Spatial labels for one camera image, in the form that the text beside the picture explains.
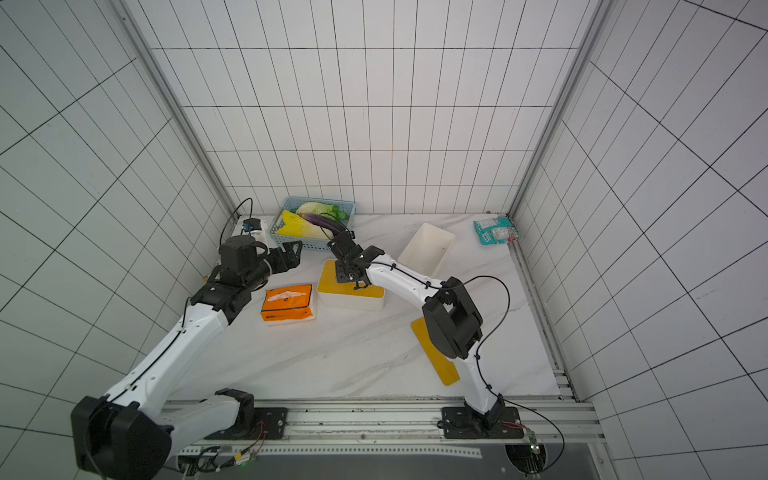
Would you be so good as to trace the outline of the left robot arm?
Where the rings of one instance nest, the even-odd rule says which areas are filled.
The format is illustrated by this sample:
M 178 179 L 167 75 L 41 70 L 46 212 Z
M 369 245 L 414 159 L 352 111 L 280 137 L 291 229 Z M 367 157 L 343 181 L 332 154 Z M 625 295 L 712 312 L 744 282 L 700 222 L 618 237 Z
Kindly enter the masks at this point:
M 212 434 L 252 434 L 252 395 L 222 389 L 193 406 L 162 410 L 196 358 L 224 332 L 271 276 L 299 266 L 302 244 L 268 248 L 250 235 L 228 238 L 207 282 L 186 301 L 180 320 L 156 347 L 99 398 L 71 413 L 77 466 L 103 479 L 151 479 L 167 459 Z

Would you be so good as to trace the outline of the green toy lettuce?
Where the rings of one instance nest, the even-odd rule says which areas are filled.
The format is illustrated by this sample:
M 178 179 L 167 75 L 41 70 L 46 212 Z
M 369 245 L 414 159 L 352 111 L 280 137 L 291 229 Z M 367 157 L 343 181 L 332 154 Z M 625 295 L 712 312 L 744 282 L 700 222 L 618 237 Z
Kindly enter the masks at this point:
M 322 202 L 305 202 L 296 209 L 295 214 L 307 221 L 325 219 L 343 222 L 349 218 L 338 205 Z

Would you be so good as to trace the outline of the purple toy eggplant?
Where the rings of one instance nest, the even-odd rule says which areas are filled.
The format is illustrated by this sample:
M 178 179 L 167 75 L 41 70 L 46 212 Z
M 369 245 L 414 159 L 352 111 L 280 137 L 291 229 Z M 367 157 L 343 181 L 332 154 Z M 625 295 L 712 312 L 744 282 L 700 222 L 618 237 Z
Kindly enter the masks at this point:
M 321 228 L 324 232 L 330 232 L 333 236 L 347 230 L 347 227 L 334 216 L 314 213 L 301 214 L 301 217 L 309 223 Z

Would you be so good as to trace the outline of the aluminium mounting rail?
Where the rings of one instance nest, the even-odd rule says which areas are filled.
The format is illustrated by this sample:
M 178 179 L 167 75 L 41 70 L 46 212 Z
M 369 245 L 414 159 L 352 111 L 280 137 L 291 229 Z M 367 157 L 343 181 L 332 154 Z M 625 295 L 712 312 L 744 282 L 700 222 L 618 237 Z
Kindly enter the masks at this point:
M 243 439 L 210 434 L 182 449 L 184 456 L 222 457 L 251 448 L 259 456 L 309 454 L 426 454 L 477 458 L 483 444 L 545 448 L 603 444 L 606 439 L 589 403 L 571 398 L 519 398 L 505 407 L 487 433 L 473 426 L 458 398 L 264 400 L 252 433 Z

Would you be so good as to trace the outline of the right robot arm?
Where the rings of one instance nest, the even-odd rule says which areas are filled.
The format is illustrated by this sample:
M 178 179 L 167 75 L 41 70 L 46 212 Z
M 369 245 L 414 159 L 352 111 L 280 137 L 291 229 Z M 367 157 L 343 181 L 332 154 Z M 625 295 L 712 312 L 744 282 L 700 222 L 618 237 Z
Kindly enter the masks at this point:
M 378 247 L 362 248 L 347 231 L 332 237 L 328 247 L 336 257 L 338 282 L 352 283 L 357 289 L 381 287 L 419 308 L 430 342 L 455 365 L 464 400 L 460 407 L 441 409 L 437 427 L 446 439 L 525 436 L 518 410 L 507 408 L 503 396 L 493 392 L 482 378 L 479 348 L 483 319 L 461 280 L 423 275 Z

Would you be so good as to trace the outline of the orange tissue pack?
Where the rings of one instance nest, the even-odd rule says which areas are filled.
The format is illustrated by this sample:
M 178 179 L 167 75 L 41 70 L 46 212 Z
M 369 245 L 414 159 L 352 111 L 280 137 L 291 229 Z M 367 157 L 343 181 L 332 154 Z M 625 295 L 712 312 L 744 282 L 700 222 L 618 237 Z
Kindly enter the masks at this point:
M 312 284 L 285 286 L 266 291 L 261 318 L 269 325 L 314 320 L 316 292 Z

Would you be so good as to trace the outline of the white tissue box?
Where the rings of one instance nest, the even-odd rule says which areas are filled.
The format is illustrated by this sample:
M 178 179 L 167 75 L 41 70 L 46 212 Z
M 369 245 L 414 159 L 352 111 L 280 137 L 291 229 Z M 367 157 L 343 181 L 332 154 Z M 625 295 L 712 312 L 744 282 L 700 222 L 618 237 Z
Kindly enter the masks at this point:
M 385 306 L 385 296 L 359 296 L 334 293 L 319 293 L 319 299 L 324 305 L 331 308 L 381 311 Z
M 455 234 L 423 223 L 397 261 L 421 274 L 437 278 L 455 240 Z

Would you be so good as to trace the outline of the teal snack packet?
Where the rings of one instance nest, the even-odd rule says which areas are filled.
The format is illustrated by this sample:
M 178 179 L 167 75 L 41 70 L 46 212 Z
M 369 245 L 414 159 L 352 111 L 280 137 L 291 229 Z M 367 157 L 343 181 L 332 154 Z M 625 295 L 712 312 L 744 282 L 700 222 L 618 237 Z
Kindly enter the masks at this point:
M 518 230 L 507 217 L 488 218 L 473 222 L 482 245 L 507 244 L 518 239 Z

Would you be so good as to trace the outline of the blue plastic basket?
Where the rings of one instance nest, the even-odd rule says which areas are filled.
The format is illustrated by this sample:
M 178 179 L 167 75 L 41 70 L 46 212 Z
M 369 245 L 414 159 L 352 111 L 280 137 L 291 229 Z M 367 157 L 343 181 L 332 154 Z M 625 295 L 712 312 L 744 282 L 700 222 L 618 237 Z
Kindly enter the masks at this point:
M 278 246 L 301 241 L 304 249 L 329 251 L 328 242 L 334 235 L 351 229 L 354 213 L 353 202 L 289 196 L 273 219 L 269 234 Z

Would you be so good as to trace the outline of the yellow toy cabbage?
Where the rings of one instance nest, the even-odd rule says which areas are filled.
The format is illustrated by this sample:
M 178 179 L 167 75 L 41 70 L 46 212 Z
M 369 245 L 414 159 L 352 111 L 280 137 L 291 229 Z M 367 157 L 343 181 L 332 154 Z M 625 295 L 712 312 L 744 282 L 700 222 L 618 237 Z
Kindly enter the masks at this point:
M 276 230 L 277 235 L 306 239 L 328 239 L 333 235 L 309 223 L 295 213 L 283 210 L 280 217 L 282 226 Z

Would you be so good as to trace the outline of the yellow box lid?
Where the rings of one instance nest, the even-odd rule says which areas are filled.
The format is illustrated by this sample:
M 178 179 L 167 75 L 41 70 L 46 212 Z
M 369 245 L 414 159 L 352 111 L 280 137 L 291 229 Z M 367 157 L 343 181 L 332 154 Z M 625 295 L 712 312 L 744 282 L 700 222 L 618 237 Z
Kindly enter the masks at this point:
M 317 291 L 325 297 L 333 299 L 367 299 L 383 300 L 386 290 L 377 286 L 368 286 L 356 290 L 356 284 L 340 283 L 337 280 L 335 260 L 326 260 L 318 283 Z
M 411 329 L 440 381 L 445 386 L 450 386 L 458 382 L 460 380 L 460 376 L 456 366 L 432 344 L 428 334 L 425 319 L 419 318 L 413 321 L 411 323 Z

